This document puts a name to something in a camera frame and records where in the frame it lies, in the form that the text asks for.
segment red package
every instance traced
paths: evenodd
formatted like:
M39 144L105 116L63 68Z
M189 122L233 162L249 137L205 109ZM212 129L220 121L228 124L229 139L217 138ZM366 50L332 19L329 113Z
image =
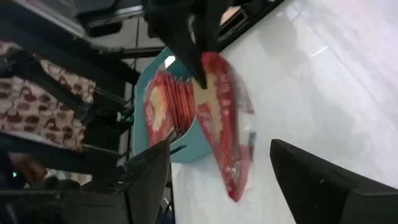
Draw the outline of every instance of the red package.
M144 95L144 114L147 125L149 146L163 139L175 136L175 123L167 97L164 74L158 71L148 83Z
M213 150L228 195L237 202L248 179L255 134L249 135L246 129L239 128L239 119L246 113L237 101L243 99L240 96L243 91L235 85L234 73L227 61L212 52L205 52L201 60L208 88L202 90L196 81L192 82L197 118Z

